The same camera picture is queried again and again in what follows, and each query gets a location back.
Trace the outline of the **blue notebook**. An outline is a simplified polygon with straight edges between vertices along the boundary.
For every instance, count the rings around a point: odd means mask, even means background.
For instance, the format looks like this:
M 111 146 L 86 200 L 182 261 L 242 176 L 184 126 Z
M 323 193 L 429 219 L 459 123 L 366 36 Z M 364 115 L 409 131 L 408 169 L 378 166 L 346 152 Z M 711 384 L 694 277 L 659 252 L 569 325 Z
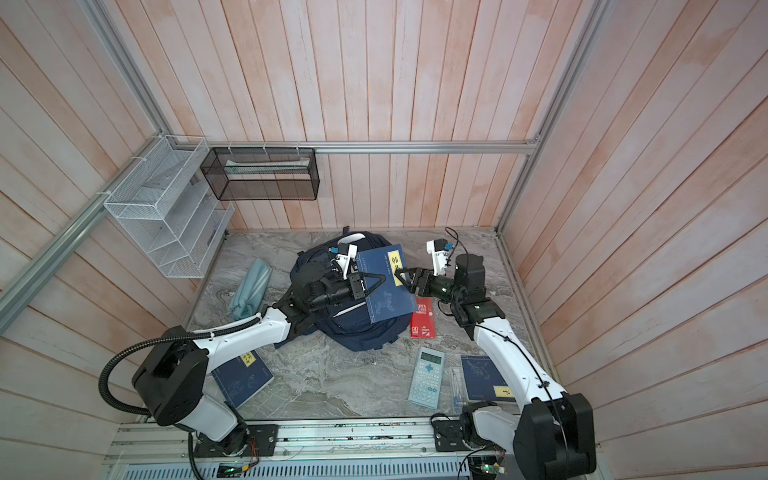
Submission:
M 465 387 L 471 401 L 514 402 L 514 395 L 487 356 L 461 356 Z
M 413 294 L 399 284 L 394 271 L 404 268 L 404 254 L 400 244 L 365 250 L 357 254 L 359 272 L 383 274 L 386 283 L 366 297 L 366 306 L 372 323 L 408 316 L 417 310 Z
M 243 406 L 274 379 L 255 350 L 220 365 L 212 376 L 225 401 L 235 408 Z

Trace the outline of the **navy blue student backpack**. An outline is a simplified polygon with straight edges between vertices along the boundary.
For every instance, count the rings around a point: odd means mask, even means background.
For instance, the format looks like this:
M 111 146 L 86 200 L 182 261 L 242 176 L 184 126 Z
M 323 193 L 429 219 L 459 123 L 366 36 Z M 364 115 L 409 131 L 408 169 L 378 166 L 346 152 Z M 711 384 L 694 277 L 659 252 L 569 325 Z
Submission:
M 319 330 L 351 351 L 380 349 L 384 344 L 396 341 L 400 333 L 409 328 L 412 314 L 372 323 L 366 298 L 344 303 L 311 302 L 311 288 L 315 282 L 322 277 L 330 280 L 343 279 L 333 269 L 329 254 L 329 248 L 340 243 L 356 245 L 357 254 L 365 250 L 393 245 L 385 237 L 376 233 L 351 233 L 348 229 L 344 229 L 342 236 L 298 254 L 298 259 L 290 272 L 291 286 L 271 308 L 281 311 L 286 316 L 290 324 L 288 340 Z M 357 272 L 359 271 L 355 258 L 349 274 Z

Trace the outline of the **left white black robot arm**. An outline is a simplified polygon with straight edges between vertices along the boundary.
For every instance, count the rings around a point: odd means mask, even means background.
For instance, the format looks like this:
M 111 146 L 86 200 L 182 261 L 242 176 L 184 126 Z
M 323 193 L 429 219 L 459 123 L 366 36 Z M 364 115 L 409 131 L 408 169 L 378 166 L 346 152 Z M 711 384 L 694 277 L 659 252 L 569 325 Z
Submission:
M 202 434 L 226 456 L 240 454 L 249 427 L 234 408 L 204 393 L 206 376 L 245 353 L 298 336 L 321 309 L 363 301 L 389 278 L 361 272 L 332 277 L 322 264 L 309 262 L 280 300 L 260 313 L 227 327 L 167 330 L 154 341 L 133 386 L 157 424 Z

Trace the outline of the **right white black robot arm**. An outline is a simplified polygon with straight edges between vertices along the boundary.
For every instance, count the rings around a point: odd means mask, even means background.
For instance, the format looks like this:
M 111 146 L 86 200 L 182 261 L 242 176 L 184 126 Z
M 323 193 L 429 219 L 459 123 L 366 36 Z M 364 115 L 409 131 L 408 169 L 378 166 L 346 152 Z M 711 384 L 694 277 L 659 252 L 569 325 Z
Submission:
M 510 388 L 520 415 L 494 405 L 471 407 L 476 437 L 510 451 L 526 479 L 571 479 L 596 470 L 592 406 L 584 395 L 569 394 L 519 342 L 504 312 L 486 294 L 481 256 L 459 255 L 451 278 L 442 267 L 398 269 L 395 277 L 411 293 L 447 303 Z

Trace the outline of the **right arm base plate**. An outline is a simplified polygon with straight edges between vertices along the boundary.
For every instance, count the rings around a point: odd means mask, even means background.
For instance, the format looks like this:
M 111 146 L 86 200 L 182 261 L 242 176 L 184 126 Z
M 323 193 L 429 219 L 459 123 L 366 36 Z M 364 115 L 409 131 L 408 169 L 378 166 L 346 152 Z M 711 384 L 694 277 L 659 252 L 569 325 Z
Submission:
M 438 452 L 462 452 L 480 447 L 472 442 L 461 420 L 437 415 L 430 419 L 434 446 Z

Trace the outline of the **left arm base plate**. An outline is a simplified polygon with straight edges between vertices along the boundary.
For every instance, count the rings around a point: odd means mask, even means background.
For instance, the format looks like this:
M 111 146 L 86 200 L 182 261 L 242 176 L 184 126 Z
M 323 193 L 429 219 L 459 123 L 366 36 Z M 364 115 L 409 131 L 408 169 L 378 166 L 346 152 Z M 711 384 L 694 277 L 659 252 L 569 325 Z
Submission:
M 215 442 L 204 434 L 198 435 L 193 454 L 196 458 L 271 457 L 274 454 L 279 425 L 259 424 L 237 426 L 223 440 Z

